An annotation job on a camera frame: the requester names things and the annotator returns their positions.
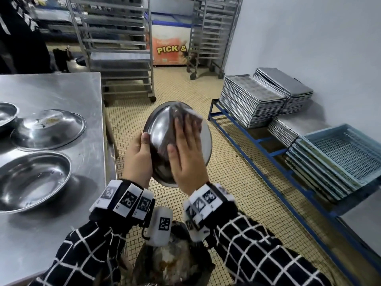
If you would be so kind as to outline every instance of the baking rack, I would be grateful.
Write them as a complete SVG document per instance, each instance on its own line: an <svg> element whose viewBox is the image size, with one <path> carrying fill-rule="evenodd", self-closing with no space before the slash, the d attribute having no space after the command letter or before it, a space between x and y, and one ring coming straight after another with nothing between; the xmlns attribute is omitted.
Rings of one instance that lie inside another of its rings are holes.
<svg viewBox="0 0 381 286"><path fill-rule="evenodd" d="M212 112L214 107L216 107L219 112ZM331 249L321 240L319 235L312 230L308 225L307 221L302 217L301 214L287 201L284 195L270 182L269 178L255 165L255 163L248 157L241 147L234 141L234 139L222 128L219 122L215 119L218 116L225 116L228 118L249 140L252 142L260 151L263 153L274 165L275 167L284 175L285 178L295 187L303 196L330 222L330 224L349 242L349 244L357 250L375 269L381 274L381 263L378 257L376 257L372 252L366 249L359 240L357 240L350 231L339 222L337 217L340 213L348 211L350 208L355 206L353 200L347 200L346 203L335 206L333 209L328 211L325 207L321 205L319 199L317 198L314 191L311 189L306 189L294 178L294 171L289 168L285 168L279 163L275 157L286 153L287 148L279 149L273 152L268 152L263 146L266 142L274 140L275 137L264 137L255 139L252 137L248 131L242 127L237 120L219 103L219 99L213 99L210 105L208 120L224 134L224 136L231 142L231 144L240 152L240 154L245 158L245 160L251 165L251 167L258 173L258 175L263 179L263 181L269 186L269 188L277 195L277 197L282 201L282 203L287 207L287 209L293 214L293 216L299 221L299 223L305 228L305 230L314 238L317 244L326 252L330 259L336 264L340 271L347 277L347 279L353 285L360 285L358 279L350 273L348 269L341 263L337 256L331 251ZM364 190L359 193L356 197L359 200L363 200L372 193L374 193L376 187L369 185L364 187Z"/></svg>
<svg viewBox="0 0 381 286"><path fill-rule="evenodd" d="M224 78L226 58L243 0L194 0L192 27L189 37L187 72L191 80L197 77L202 59L209 70L219 69L218 78Z"/></svg>
<svg viewBox="0 0 381 286"><path fill-rule="evenodd" d="M155 102L150 0L66 3L86 66L101 73L103 94L146 95Z"/></svg>

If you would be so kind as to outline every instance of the person's left hand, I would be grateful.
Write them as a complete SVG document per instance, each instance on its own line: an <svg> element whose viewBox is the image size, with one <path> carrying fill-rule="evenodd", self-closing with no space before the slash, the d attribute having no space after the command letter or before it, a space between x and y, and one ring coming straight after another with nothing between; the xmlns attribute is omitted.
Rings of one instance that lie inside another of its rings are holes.
<svg viewBox="0 0 381 286"><path fill-rule="evenodd" d="M137 134L131 141L124 158L122 178L148 189L152 177L152 160L149 148L150 136L146 132Z"/></svg>

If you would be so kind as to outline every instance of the tiled floor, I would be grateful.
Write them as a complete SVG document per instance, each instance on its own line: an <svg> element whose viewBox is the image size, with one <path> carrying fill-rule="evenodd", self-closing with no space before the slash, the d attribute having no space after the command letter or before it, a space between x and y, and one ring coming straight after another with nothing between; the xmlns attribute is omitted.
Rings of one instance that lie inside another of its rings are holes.
<svg viewBox="0 0 381 286"><path fill-rule="evenodd" d="M192 106L197 112L207 117L211 99L218 98L222 88L222 80L218 80L216 76L212 76L209 72L198 80L191 81L184 67L156 68L154 77L156 103L152 104L148 98L117 99L111 107L107 108L121 155L117 160L119 175L123 167L124 152L130 139L137 132L142 131L146 119L155 107L166 101L179 100ZM323 234L323 232L328 233L330 228L324 223L319 214L311 209L311 205L304 200L302 195L227 119L222 119L220 123L263 173L267 175L270 181L306 217L317 233L327 243L333 243L331 238ZM347 280L343 278L343 275L328 256L319 248L312 237L272 193L258 174L253 171L244 158L215 126L209 123L209 127L213 138L213 152L208 164L211 181L223 184L236 197L241 210L245 211L253 219L261 221L288 248L299 252L312 261L334 282L334 285L348 285ZM174 219L182 219L182 201L186 196L179 189L164 187L151 180L150 190L155 193L158 206L171 207L174 211ZM143 239L140 236L140 230L138 228L133 229L128 235L128 255L131 262L135 261L142 244ZM231 279L221 260L215 252L212 252L212 256L216 269L213 272L210 285L228 285L231 283Z"/></svg>

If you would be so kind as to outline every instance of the white wall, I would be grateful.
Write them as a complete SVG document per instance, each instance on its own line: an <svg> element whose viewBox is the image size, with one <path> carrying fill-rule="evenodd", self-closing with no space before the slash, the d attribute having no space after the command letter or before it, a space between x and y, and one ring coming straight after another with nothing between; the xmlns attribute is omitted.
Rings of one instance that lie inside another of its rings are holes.
<svg viewBox="0 0 381 286"><path fill-rule="evenodd" d="M151 0L152 12L192 15L193 0Z"/></svg>
<svg viewBox="0 0 381 286"><path fill-rule="evenodd" d="M312 110L381 142L381 0L244 0L226 75L277 67Z"/></svg>

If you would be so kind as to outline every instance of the metal bowl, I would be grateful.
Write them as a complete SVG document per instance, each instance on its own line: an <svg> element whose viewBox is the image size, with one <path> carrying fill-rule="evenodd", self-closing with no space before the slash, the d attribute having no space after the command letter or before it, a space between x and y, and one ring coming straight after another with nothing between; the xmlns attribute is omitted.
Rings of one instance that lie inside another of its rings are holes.
<svg viewBox="0 0 381 286"><path fill-rule="evenodd" d="M55 151L16 158L0 168L0 213L23 212L57 194L71 175L70 159Z"/></svg>
<svg viewBox="0 0 381 286"><path fill-rule="evenodd" d="M0 102L0 131L7 129L10 122L17 117L18 113L19 109L17 106L8 102Z"/></svg>
<svg viewBox="0 0 381 286"><path fill-rule="evenodd" d="M51 109L22 119L12 131L11 142L21 150L59 148L78 138L86 128L85 119L66 110Z"/></svg>
<svg viewBox="0 0 381 286"><path fill-rule="evenodd" d="M163 142L164 135L169 126L169 106L177 103L178 101L169 101L159 105L148 117L144 126L144 132L151 135L150 148L152 156L153 175L152 177L160 184L168 187L177 187L173 179L171 166L169 162L165 161L158 153L157 150ZM183 103L187 108L192 109L189 105ZM212 155L212 135L206 120L202 121L201 129L201 144L202 155L207 165Z"/></svg>

